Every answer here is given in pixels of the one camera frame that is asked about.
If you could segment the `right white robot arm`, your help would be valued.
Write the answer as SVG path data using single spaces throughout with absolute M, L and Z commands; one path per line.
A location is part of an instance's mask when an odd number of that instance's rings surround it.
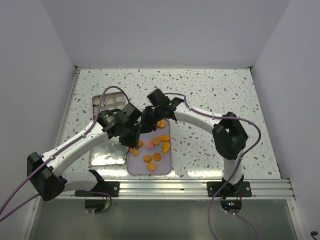
M 155 131 L 161 120 L 189 123 L 213 136 L 217 153 L 223 158 L 224 173 L 222 189 L 227 196 L 235 196 L 241 190 L 244 175 L 241 171 L 241 155 L 244 153 L 248 135 L 237 116 L 205 113 L 187 103 L 186 96 L 169 99 L 160 89 L 147 95 L 151 105 L 143 111 L 139 125 L 142 134 Z

